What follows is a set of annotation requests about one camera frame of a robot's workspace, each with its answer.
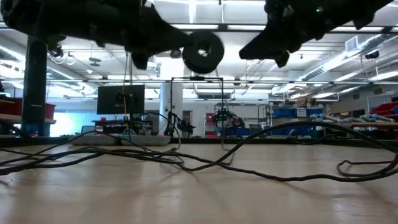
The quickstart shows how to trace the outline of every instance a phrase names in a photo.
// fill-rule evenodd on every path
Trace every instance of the blue storage bin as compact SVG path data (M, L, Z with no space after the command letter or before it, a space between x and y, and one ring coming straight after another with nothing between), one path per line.
M301 135L301 136L308 135L309 132L311 131L311 128L313 128L313 126L304 126L304 127L300 127L300 135Z
M307 109L307 116L311 116L312 114L322 114L323 109Z
M274 116L278 117L290 117L294 116L294 109L275 109Z
M272 135L285 135L284 129L275 130L272 132Z
M303 116L302 114L298 114L298 113L297 113L297 110L300 110L300 111L303 111L303 110L304 110L305 115ZM293 114L293 116L299 117L299 115L300 115L301 118L306 117L306 116L307 116L307 109L294 109L294 114Z

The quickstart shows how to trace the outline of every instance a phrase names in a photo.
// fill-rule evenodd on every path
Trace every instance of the black pillar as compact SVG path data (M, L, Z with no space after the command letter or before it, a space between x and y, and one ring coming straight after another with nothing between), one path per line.
M26 133L38 131L39 136L45 136L46 74L47 47L42 42L29 37L26 51L21 129Z

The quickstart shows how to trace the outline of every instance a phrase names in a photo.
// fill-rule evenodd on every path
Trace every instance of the wire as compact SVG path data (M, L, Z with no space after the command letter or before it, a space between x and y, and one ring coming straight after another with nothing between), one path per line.
M331 128L331 129L336 129L339 131L346 132L348 134L353 135L354 137L357 137L359 139L362 139L363 141L366 141L373 146L377 146L380 148L383 148L385 150L388 150L390 152L393 152L395 154L395 157L391 161L380 161L380 162L351 162L351 161L342 161L336 165L337 171L343 176L343 177L338 177L334 175L328 175L328 174L315 174L315 175L307 175L303 177L278 177L274 175L269 175L269 174L263 174L260 172L256 172L254 170L246 170L246 169L240 169L236 167L231 167L229 164L225 163L224 161L233 156L233 154L243 145L245 145L247 142L250 140L263 135L267 134L271 131L275 131L277 129L285 129L285 128L291 128L291 127L297 127L297 126L321 126L324 128ZM7 168L2 168L0 169L0 175L7 175L10 174L11 172L19 172L22 170L26 169L38 169L38 168L54 168L54 167L66 167L66 166L71 166L74 164L78 164L80 162L86 161L88 159L93 159L102 155L112 155L112 156L121 156L121 157L130 157L138 160L143 160L143 161L153 161L153 162L159 162L159 163L165 163L165 164L173 164L176 166L179 166L181 169L189 172L195 172L203 169L207 169L209 167L213 166L220 166L224 169L235 171L235 172L242 172L246 174L253 174L257 175L259 177L264 177L267 179L271 180L277 180L281 182L289 182L289 181L305 181L305 180L313 180L313 179L330 179L330 180L335 180L338 182L364 182L364 181L370 181L370 180L377 180L385 177L392 176L396 173L398 173L398 169L396 169L396 166L398 165L398 150L383 143L380 141L377 141L375 139L372 139L370 137L365 136L364 134L361 134L359 132L353 131L351 129L348 129L343 126L339 126L337 124L331 124L331 123L323 123L323 122L317 122L317 121L298 121L298 122L292 122L292 123L286 123L286 124L280 124L277 126L269 127L267 129L264 129L262 131L259 131L257 133L254 133L247 137L246 139L242 140L239 142L235 147L233 147L231 150L229 150L225 155L221 156L219 159L216 161L210 161L207 159L202 159L197 156L189 155L189 154L182 154L177 152L177 150L169 150L166 152L158 152L158 151L153 151L153 150L146 150L145 147L137 145L133 142L131 142L133 146L137 146L142 150L137 150L137 149L116 149L116 150L109 150L109 149L103 149L100 147L85 147L81 149L75 149L72 151L66 151L66 152L59 152L55 154L51 154L49 156L44 156L41 158L36 158L34 156L43 156L41 155L43 152L51 150L57 146L60 146L62 144L52 146L50 148L41 150L39 152L36 152L34 154L31 154L29 156L24 156L18 159L14 159L11 161L14 162L19 162L19 161L26 161L26 160L32 160L29 162L25 162L23 164L17 164L11 167ZM91 154L86 157L82 157L79 159L76 159L74 161L69 161L69 162L62 162L62 163L57 163L57 164L49 164L45 163L48 161L54 161L55 159L59 159L65 156L69 156L72 154ZM181 158L189 158L189 159L194 159L200 162L206 163L203 166L198 166L194 168L188 168L185 166L184 161ZM343 172L341 170L341 166L344 164L349 164L349 165L364 165L364 164L388 164L384 168L377 170L375 172L372 172L370 174L351 174L347 172Z
M123 96L123 105L124 105L124 117L127 118L127 106L126 106L126 97L124 96L124 83L126 82L127 75L127 63L129 60L129 55L126 53L126 64L124 66L124 78L123 78L123 86L122 86L122 96Z

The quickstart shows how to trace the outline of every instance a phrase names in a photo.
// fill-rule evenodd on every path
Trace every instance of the shelf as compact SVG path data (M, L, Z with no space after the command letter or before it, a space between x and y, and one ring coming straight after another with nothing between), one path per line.
M0 114L0 119L3 119L5 121L12 121L16 123L20 123L22 121L22 117L18 115L11 115L11 114ZM57 121L54 119L44 119L45 123L50 123L50 124L55 124Z

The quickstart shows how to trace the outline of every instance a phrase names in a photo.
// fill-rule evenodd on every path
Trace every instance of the ventilation duct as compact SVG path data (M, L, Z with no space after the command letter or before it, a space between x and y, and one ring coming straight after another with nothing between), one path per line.
M389 65L388 67L379 69L379 74L396 72L397 70L398 70L398 63L395 63L393 65ZM372 79L372 77L375 77L376 75L377 75L376 72L369 72L368 73L369 80ZM326 88L324 88L323 90L327 91L327 92L335 92L335 93L345 94L345 93L350 93L354 90L357 90L361 87L362 86L357 86L357 85L330 85L330 86L327 86Z
M349 60L352 60L355 56L364 55L370 53L379 45L395 38L396 35L391 34L379 34L375 35L366 40L360 40L360 38L354 37L353 39L347 41L346 49L332 55L328 59L322 61L317 66L307 69L304 71L303 75L297 79L297 81L309 81L310 79L328 72L340 65L343 65ZM282 93L293 88L294 85L282 85L274 87L272 93Z
M11 54L7 53L5 50L0 48L0 60L8 60L12 62L18 62L19 60L12 56Z
M17 59L17 61L25 60L26 48L20 44L17 44L5 37L0 36L0 50L12 55ZM53 63L51 60L47 60L47 67L51 72L57 73L62 76L61 79L76 79L76 80L84 80L86 79L83 75L79 75L61 65L57 65ZM90 89L92 91L98 87L98 84L95 83L78 83L78 86L86 86L86 90Z

